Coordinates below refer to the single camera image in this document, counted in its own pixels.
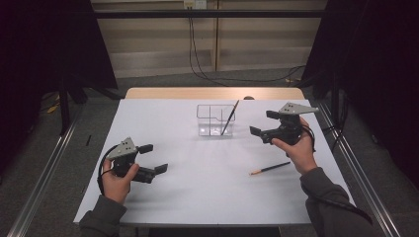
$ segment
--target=person's left hand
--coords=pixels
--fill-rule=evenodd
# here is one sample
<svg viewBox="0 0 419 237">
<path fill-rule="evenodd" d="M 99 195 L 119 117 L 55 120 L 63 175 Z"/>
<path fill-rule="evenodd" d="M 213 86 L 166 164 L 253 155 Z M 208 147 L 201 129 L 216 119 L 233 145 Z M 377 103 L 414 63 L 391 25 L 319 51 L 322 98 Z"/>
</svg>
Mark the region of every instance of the person's left hand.
<svg viewBox="0 0 419 237">
<path fill-rule="evenodd" d="M 104 173 L 111 170 L 111 166 L 112 162 L 108 159 L 105 159 L 103 165 Z M 130 190 L 130 182 L 135 177 L 138 169 L 139 165 L 133 164 L 126 173 L 126 176 L 123 178 L 116 176 L 113 171 L 106 172 L 102 176 L 105 197 L 112 199 L 120 204 L 124 204 L 126 201 L 126 196 Z"/>
</svg>

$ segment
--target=gray sleeve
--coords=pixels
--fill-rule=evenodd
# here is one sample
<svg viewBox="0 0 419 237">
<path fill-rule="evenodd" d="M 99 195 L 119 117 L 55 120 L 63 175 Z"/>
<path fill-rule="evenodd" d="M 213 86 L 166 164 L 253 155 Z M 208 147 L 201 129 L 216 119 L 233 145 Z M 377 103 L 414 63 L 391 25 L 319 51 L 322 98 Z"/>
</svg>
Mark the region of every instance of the gray sleeve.
<svg viewBox="0 0 419 237">
<path fill-rule="evenodd" d="M 126 207 L 99 196 L 93 210 L 89 210 L 80 220 L 81 236 L 103 237 L 118 236 L 120 219 L 126 213 Z"/>
<path fill-rule="evenodd" d="M 333 184 L 322 168 L 311 170 L 300 180 L 304 188 L 316 197 L 351 205 L 345 190 Z M 308 197 L 305 206 L 318 236 L 377 236 L 370 223 L 357 213 L 313 197 Z"/>
</svg>

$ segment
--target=clear plastic box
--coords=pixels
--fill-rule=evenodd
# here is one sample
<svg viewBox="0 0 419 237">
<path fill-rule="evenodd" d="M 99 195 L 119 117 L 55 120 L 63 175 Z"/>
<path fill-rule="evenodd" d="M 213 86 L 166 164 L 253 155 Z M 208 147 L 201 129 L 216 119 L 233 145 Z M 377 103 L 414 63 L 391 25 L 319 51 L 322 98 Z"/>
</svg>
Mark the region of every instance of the clear plastic box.
<svg viewBox="0 0 419 237">
<path fill-rule="evenodd" d="M 233 111 L 233 105 L 198 105 L 197 119 L 199 136 L 232 135 L 235 114 L 228 118 Z"/>
</svg>

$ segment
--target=white wall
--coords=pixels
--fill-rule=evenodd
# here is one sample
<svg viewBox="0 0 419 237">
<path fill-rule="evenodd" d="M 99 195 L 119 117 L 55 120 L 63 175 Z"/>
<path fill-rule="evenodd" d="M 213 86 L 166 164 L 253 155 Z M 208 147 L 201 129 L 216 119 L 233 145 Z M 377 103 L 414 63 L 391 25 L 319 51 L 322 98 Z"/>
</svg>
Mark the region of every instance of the white wall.
<svg viewBox="0 0 419 237">
<path fill-rule="evenodd" d="M 216 2 L 208 0 L 208 9 L 321 10 L 327 0 L 221 0 L 219 5 Z M 92 0 L 92 5 L 95 10 L 183 9 L 183 1 L 179 0 Z M 320 23 L 320 19 L 281 18 L 193 21 L 204 71 L 303 65 Z M 98 22 L 117 78 L 191 72 L 188 19 L 101 19 Z"/>
</svg>

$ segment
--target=white table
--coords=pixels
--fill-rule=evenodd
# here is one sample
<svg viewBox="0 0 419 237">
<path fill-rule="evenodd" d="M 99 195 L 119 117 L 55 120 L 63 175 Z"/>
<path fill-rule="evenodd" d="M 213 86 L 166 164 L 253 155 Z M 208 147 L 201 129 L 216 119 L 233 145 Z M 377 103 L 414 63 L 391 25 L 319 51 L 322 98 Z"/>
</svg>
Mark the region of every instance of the white table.
<svg viewBox="0 0 419 237">
<path fill-rule="evenodd" d="M 130 136 L 135 145 L 151 143 L 154 151 L 136 162 L 152 168 L 169 164 L 151 185 L 132 183 L 122 224 L 142 226 L 277 226 L 309 223 L 299 173 L 288 165 L 258 176 L 249 172 L 289 160 L 275 146 L 249 132 L 279 122 L 266 118 L 288 101 L 241 101 L 232 137 L 199 137 L 197 105 L 234 104 L 222 100 L 122 100 L 102 155 Z M 309 105 L 306 100 L 290 102 Z M 316 162 L 336 184 L 348 188 L 315 115 L 303 117 L 316 135 Z M 96 171 L 74 219 L 92 209 L 99 195 Z"/>
</svg>

